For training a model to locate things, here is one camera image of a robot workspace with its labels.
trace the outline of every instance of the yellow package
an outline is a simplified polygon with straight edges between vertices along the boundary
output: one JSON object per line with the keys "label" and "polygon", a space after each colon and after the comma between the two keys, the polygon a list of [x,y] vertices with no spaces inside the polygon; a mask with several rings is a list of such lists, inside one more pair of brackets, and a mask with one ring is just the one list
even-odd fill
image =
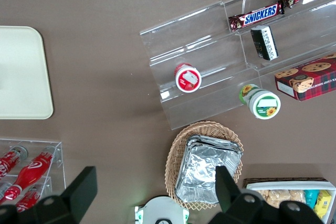
{"label": "yellow package", "polygon": [[328,194],[326,190],[320,190],[319,196],[317,197],[317,203],[314,207],[314,212],[320,219],[327,213],[330,201],[330,194]]}

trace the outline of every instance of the red and white can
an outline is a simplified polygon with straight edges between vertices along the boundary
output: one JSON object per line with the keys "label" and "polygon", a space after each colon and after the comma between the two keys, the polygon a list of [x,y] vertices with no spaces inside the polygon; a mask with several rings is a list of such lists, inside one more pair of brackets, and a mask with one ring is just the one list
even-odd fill
{"label": "red and white can", "polygon": [[182,92],[195,92],[202,83],[200,72],[189,63],[179,64],[174,71],[176,86]]}
{"label": "red and white can", "polygon": [[36,202],[40,199],[43,190],[43,183],[36,183],[33,185],[19,200],[15,206],[17,212],[23,212],[31,207],[33,207]]}
{"label": "red and white can", "polygon": [[6,155],[0,158],[0,179],[5,177],[21,160],[25,160],[27,156],[27,149],[23,146],[11,148]]}

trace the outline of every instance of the green and white can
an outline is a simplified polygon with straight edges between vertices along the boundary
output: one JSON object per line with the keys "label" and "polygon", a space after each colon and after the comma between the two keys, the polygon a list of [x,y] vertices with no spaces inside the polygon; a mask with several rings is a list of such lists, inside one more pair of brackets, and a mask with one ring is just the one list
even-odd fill
{"label": "green and white can", "polygon": [[256,118],[263,120],[273,118],[281,107],[280,99],[276,94],[254,84],[243,86],[239,99],[250,108]]}

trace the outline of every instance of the small black and white box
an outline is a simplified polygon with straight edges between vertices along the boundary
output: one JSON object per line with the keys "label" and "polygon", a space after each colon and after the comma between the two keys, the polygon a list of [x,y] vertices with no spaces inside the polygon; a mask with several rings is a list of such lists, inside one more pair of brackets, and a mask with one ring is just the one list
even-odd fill
{"label": "small black and white box", "polygon": [[265,60],[278,58],[278,50],[269,26],[256,26],[251,29],[252,39],[258,56]]}

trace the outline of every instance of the white container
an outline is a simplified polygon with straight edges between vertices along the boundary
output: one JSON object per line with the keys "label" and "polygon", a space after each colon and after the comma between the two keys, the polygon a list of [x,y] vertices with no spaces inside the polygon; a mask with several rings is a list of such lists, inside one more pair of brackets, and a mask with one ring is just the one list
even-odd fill
{"label": "white container", "polygon": [[274,181],[259,182],[248,184],[246,189],[249,190],[327,190],[331,195],[330,205],[327,213],[323,216],[323,223],[330,223],[330,215],[336,197],[336,188],[328,181]]}
{"label": "white container", "polygon": [[200,72],[188,63],[179,64],[175,69],[176,86],[184,93],[195,92],[202,83]]}
{"label": "white container", "polygon": [[241,102],[247,105],[252,114],[259,119],[271,119],[278,114],[281,102],[279,97],[254,84],[245,85],[239,95]]}

